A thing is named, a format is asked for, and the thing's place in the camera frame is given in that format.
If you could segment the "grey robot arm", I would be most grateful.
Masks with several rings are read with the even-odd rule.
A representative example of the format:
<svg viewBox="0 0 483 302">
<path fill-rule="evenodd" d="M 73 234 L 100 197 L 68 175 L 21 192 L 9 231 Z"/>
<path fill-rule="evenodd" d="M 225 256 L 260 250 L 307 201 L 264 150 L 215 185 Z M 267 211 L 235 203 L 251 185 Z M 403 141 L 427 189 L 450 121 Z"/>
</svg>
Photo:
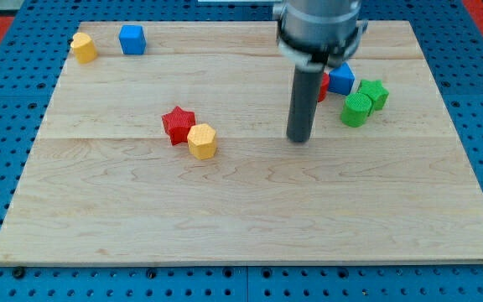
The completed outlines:
<svg viewBox="0 0 483 302">
<path fill-rule="evenodd" d="M 281 55 L 305 72 L 336 68 L 357 51 L 368 22 L 361 0 L 283 0 L 273 5 Z"/>
</svg>

